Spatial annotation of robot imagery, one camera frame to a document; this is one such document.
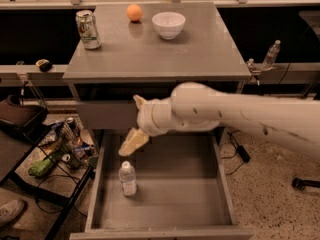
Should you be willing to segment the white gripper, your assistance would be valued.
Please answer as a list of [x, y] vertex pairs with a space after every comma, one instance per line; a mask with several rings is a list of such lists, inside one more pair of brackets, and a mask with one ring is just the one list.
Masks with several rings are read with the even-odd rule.
[[129, 131], [118, 151], [123, 157], [130, 156], [145, 145], [149, 141], [149, 136], [164, 135], [173, 129], [169, 98], [146, 100], [134, 95], [133, 99], [138, 109], [137, 124], [140, 129], [132, 128]]

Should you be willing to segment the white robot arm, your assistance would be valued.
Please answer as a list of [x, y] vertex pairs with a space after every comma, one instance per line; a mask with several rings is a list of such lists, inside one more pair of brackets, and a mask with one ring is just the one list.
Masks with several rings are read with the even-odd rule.
[[229, 94], [187, 82], [165, 99], [134, 97], [137, 126], [131, 129], [118, 154], [129, 156], [151, 137], [177, 132], [204, 132], [225, 125], [268, 142], [320, 159], [320, 102]]

